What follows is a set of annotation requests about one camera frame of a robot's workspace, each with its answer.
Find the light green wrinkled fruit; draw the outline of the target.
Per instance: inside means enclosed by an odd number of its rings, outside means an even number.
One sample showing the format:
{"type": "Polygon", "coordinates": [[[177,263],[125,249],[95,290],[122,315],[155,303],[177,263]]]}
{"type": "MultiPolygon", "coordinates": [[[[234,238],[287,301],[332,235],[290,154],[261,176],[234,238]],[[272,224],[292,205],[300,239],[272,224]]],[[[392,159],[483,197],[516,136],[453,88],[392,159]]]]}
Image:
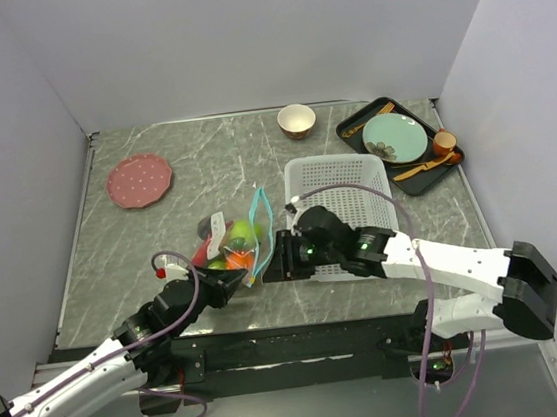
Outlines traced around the light green wrinkled fruit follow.
{"type": "Polygon", "coordinates": [[[208,263],[208,268],[211,270],[226,270],[227,269],[227,264],[226,264],[226,259],[225,258],[219,258],[219,259],[215,259],[215,260],[211,260],[211,262],[208,263]]]}

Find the orange fruit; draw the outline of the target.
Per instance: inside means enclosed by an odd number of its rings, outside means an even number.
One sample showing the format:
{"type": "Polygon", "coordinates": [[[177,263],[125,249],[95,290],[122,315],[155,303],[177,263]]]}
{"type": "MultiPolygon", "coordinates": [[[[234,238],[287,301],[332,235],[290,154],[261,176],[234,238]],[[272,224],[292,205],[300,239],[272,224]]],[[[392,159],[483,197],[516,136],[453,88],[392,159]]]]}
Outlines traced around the orange fruit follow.
{"type": "Polygon", "coordinates": [[[226,255],[225,265],[227,270],[252,270],[254,267],[255,257],[250,251],[245,252],[229,252],[226,255]]]}

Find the red chili pepper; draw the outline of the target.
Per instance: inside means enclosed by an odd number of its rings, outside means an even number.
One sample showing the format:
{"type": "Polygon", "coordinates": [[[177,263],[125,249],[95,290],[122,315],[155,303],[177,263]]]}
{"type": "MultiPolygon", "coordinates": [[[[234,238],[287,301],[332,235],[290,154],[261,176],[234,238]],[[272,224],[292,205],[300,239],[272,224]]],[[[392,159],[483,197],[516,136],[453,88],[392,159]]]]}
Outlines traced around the red chili pepper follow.
{"type": "Polygon", "coordinates": [[[211,239],[206,239],[201,245],[197,248],[198,250],[193,254],[191,262],[196,267],[207,267],[210,258],[208,256],[208,247],[211,243],[211,239]]]}

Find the clear zip bag blue zipper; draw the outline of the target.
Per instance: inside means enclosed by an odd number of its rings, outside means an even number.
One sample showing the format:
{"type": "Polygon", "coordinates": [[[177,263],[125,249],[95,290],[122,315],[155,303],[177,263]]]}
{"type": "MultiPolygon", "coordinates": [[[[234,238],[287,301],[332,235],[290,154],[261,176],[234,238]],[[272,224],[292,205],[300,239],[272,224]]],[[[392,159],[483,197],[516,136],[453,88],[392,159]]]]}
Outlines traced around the clear zip bag blue zipper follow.
{"type": "Polygon", "coordinates": [[[244,270],[242,284],[255,286],[274,254],[274,218],[267,193],[259,186],[250,200],[231,201],[198,222],[200,244],[191,262],[210,270],[244,270]]]}

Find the green chili pepper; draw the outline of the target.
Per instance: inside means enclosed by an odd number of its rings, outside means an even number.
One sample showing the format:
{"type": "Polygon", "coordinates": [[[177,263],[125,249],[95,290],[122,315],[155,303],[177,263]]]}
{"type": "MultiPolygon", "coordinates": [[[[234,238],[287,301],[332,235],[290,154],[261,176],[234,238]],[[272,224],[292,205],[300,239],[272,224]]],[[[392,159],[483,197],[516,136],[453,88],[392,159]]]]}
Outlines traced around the green chili pepper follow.
{"type": "Polygon", "coordinates": [[[246,251],[248,246],[249,245],[247,240],[241,237],[236,237],[235,239],[228,241],[225,247],[227,249],[230,249],[231,251],[237,252],[237,251],[246,251]]]}

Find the green apple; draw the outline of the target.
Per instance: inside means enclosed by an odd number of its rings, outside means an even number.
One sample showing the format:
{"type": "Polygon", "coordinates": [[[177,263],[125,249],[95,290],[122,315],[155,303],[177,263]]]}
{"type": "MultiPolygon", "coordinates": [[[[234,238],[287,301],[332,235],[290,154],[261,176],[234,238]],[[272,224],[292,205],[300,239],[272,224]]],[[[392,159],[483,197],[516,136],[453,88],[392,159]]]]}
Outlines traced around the green apple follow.
{"type": "Polygon", "coordinates": [[[241,237],[248,242],[260,239],[262,228],[255,222],[251,223],[248,219],[236,220],[230,227],[229,238],[241,237]]]}

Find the dark brown fruit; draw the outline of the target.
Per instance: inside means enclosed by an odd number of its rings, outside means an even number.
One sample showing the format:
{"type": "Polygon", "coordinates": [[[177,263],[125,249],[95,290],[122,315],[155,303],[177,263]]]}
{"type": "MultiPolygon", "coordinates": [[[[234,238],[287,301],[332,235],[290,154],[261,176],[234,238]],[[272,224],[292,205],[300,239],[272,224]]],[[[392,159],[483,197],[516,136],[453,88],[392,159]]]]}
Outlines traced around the dark brown fruit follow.
{"type": "Polygon", "coordinates": [[[208,215],[207,217],[201,219],[196,228],[198,238],[206,241],[212,236],[212,223],[213,221],[211,215],[208,215]]]}

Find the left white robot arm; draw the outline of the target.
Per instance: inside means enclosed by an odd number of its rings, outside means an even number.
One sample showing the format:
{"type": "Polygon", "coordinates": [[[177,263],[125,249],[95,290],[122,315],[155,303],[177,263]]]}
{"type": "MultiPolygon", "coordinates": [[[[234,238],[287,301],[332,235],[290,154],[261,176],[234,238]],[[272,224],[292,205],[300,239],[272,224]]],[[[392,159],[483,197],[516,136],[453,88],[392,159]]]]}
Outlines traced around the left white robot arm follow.
{"type": "Polygon", "coordinates": [[[89,417],[148,382],[164,384],[174,374],[172,341],[206,307],[227,305],[246,273],[196,268],[169,281],[72,367],[14,399],[0,395],[0,417],[89,417]]]}

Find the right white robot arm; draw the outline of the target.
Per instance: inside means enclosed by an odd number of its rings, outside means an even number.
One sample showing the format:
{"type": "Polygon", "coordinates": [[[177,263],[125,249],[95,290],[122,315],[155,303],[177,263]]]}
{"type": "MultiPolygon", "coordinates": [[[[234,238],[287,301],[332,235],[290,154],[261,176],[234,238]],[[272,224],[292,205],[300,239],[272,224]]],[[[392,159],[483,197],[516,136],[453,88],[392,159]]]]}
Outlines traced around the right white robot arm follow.
{"type": "Polygon", "coordinates": [[[410,329],[422,350],[463,332],[509,330],[531,340],[551,340],[557,319],[557,272],[531,243],[480,249],[411,240],[380,227],[353,228],[323,206],[299,213],[276,233],[264,282],[311,278],[322,266],[337,266],[359,278],[429,279],[465,290],[458,298],[428,299],[410,329]]]}

